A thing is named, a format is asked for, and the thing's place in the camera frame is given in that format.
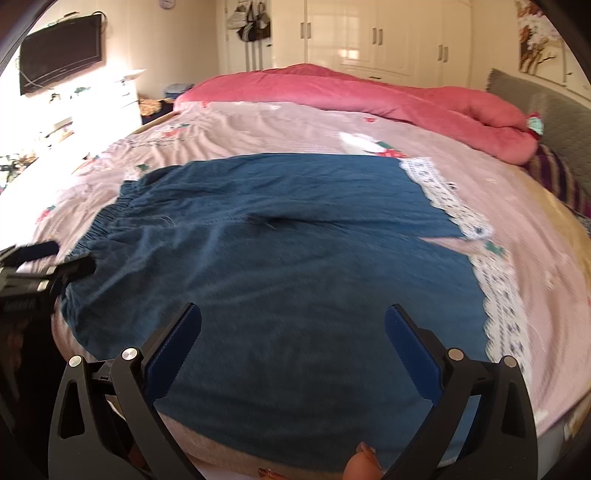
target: silver bolt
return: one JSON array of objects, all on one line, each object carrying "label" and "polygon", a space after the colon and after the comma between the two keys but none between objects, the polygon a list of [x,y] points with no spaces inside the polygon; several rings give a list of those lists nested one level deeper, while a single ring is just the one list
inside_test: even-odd
[{"label": "silver bolt", "polygon": [[505,357],[505,365],[510,368],[515,368],[517,366],[517,360],[515,360],[512,356]]},{"label": "silver bolt", "polygon": [[70,358],[68,365],[70,365],[71,367],[77,367],[81,363],[82,363],[82,357],[80,355],[75,355],[72,358]]},{"label": "silver bolt", "polygon": [[456,362],[459,362],[464,358],[464,352],[458,350],[457,348],[452,348],[451,350],[449,350],[447,355],[449,356],[449,358],[455,360]]},{"label": "silver bolt", "polygon": [[49,280],[43,280],[39,282],[39,286],[37,287],[37,291],[45,291],[47,286],[49,285]]},{"label": "silver bolt", "polygon": [[133,360],[138,356],[138,351],[135,348],[126,348],[121,354],[123,360]]}]

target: wall-mounted tv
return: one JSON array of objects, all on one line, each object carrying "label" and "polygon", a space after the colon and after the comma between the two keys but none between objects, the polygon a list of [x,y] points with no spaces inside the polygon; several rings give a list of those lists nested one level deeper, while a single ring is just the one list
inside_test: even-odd
[{"label": "wall-mounted tv", "polygon": [[32,33],[22,42],[21,95],[63,80],[103,60],[102,14],[74,18]]}]

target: quilted headboard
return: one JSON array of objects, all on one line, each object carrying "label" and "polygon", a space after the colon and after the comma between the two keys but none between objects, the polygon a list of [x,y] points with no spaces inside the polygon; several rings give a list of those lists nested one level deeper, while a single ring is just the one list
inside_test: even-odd
[{"label": "quilted headboard", "polygon": [[554,90],[493,70],[487,91],[544,119],[542,143],[562,156],[591,192],[591,109]]}]

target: white lace trim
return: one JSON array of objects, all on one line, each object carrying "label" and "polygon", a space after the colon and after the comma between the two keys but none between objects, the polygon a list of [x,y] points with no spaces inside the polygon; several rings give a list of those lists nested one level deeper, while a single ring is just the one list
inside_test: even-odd
[{"label": "white lace trim", "polygon": [[400,161],[400,166],[412,181],[421,186],[431,205],[445,210],[466,237],[478,240],[492,236],[492,225],[480,213],[462,203],[453,192],[455,185],[444,180],[429,158],[405,158]]},{"label": "white lace trim", "polygon": [[462,204],[453,191],[457,187],[445,181],[429,158],[405,158],[400,166],[421,186],[434,207],[445,210],[468,239],[480,243],[481,253],[469,255],[469,259],[485,295],[488,320],[484,329],[489,340],[486,355],[492,362],[499,362],[505,355],[515,357],[525,383],[531,388],[528,322],[509,253],[497,254],[487,249],[486,239],[493,234],[492,225],[480,213]]}]

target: pink blanket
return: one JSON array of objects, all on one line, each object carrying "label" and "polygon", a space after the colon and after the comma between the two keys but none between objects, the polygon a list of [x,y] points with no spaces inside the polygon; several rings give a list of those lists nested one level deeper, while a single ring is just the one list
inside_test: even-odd
[{"label": "pink blanket", "polygon": [[293,102],[364,112],[409,122],[515,165],[527,162],[537,147],[525,115],[490,93],[387,85],[309,64],[216,77],[181,95],[176,105],[195,101]]}]

